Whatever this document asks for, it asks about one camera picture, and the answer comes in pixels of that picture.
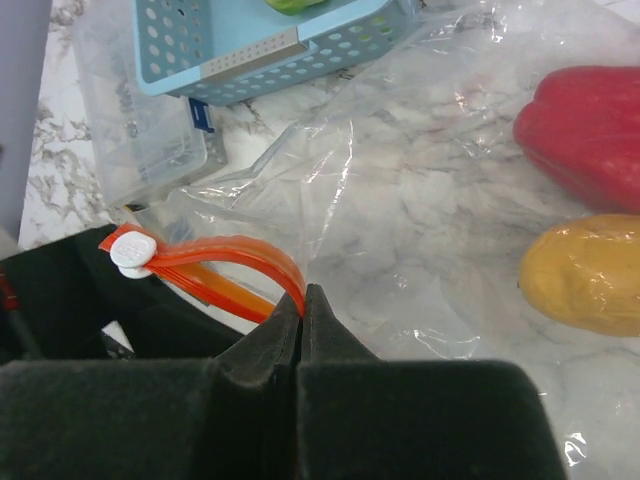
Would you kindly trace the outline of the red bell pepper toy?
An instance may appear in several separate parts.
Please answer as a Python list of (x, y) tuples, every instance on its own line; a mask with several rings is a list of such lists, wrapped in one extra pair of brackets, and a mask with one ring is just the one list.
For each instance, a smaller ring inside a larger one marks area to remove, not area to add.
[(513, 125), (539, 171), (589, 208), (639, 212), (639, 68), (576, 66), (546, 75)]

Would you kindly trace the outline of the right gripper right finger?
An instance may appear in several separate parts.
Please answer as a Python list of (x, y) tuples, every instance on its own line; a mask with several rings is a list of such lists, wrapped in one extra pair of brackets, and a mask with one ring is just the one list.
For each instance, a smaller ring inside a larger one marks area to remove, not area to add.
[(538, 391), (495, 360), (383, 361), (310, 285), (297, 367), (304, 479), (562, 479)]

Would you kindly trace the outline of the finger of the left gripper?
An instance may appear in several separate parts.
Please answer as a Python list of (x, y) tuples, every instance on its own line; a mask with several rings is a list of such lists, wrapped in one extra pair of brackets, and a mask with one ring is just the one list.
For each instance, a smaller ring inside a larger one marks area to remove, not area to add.
[(105, 359), (101, 333), (112, 322), (139, 359), (248, 358), (241, 333), (162, 281), (125, 278), (99, 248), (114, 230), (92, 228), (2, 260), (3, 361)]

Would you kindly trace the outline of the yellow lemon toy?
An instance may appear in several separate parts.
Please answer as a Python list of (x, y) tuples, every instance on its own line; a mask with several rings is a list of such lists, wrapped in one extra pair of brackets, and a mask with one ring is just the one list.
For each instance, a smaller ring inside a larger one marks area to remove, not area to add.
[(639, 335), (639, 217), (605, 214), (556, 225), (521, 259), (519, 289), (551, 320), (615, 337)]

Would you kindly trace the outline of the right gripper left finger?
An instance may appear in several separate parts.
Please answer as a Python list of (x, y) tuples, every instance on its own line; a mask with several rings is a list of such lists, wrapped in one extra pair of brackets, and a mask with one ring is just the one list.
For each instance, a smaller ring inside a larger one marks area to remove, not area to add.
[(242, 335), (249, 356), (139, 359), (121, 326), (107, 358), (1, 369), (5, 479), (293, 479), (300, 317), (283, 298)]

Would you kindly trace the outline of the clear zip top bag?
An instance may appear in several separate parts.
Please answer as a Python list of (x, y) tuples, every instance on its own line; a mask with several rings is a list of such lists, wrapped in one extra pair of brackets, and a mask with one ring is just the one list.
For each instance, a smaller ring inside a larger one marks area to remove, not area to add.
[(639, 335), (549, 319), (519, 286), (533, 242), (593, 210), (526, 159), (520, 111), (549, 73), (637, 66), (639, 25), (592, 1), (430, 15), (250, 167), (130, 220), (160, 243), (243, 236), (319, 284), (391, 360), (506, 360), (535, 382), (573, 479), (639, 475)]

